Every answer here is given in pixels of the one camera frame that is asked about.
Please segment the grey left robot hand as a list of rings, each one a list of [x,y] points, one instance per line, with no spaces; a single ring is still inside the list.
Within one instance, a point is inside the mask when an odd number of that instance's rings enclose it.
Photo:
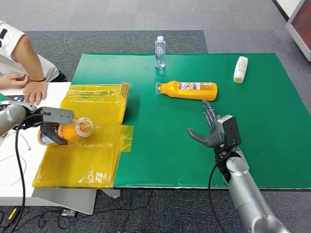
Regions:
[[[38,141],[44,146],[68,145],[63,136],[64,125],[52,122],[43,122],[38,134]]]

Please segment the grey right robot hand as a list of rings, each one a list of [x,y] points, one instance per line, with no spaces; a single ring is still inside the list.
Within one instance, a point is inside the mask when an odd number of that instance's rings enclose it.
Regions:
[[[218,129],[218,120],[220,116],[217,114],[216,111],[207,100],[202,100],[203,108],[205,111],[203,115],[209,126],[210,134],[208,136],[203,136],[199,133],[194,132],[192,129],[187,129],[187,133],[192,138],[201,144],[203,144],[208,148],[216,148],[217,146],[223,145],[224,143],[224,133],[222,129]]]

